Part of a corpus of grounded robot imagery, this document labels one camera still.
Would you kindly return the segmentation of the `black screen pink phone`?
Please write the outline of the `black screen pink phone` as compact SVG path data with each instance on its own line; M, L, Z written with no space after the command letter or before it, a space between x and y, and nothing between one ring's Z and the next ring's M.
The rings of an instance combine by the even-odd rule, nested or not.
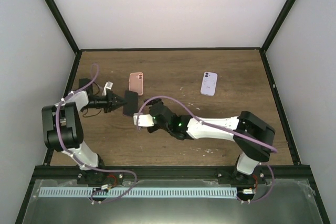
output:
M124 116L133 116L137 113L139 105L139 95L137 92L125 90L124 99L126 104L123 106L123 115Z

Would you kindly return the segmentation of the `pink phone case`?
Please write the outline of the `pink phone case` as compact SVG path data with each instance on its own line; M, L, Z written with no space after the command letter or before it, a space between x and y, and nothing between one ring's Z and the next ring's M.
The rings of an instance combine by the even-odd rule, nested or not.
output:
M144 93L144 75L142 72L133 72L129 75L129 90L136 92L139 96Z

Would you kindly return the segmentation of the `lavender phone case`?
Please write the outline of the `lavender phone case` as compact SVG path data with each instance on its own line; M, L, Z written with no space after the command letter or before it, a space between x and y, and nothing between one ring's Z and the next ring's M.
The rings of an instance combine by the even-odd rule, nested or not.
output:
M201 83L200 93L202 95L214 96L216 91L218 74L214 72L205 71Z

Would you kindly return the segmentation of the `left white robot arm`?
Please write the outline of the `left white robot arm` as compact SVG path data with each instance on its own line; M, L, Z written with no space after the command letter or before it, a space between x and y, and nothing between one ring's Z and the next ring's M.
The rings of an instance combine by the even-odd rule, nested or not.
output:
M98 109L110 113L127 102L112 92L113 83L107 82L102 95L93 92L94 81L79 80L79 89L71 91L59 103L42 108L44 142L48 149L69 156L80 169L80 179L102 184L108 175L102 158L84 142L79 112Z

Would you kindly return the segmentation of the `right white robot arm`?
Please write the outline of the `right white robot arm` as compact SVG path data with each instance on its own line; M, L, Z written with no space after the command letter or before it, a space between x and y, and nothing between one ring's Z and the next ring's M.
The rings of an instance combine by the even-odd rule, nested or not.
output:
M238 116L221 119L202 118L189 109L185 115L178 115L164 105L164 98L147 99L143 106L148 106L149 112L136 112L134 125L139 129L145 127L149 133L164 130L181 141L213 138L236 143L241 154L237 158L233 177L238 183L248 182L255 168L269 162L271 154L277 152L273 146L275 129L251 112L243 111Z

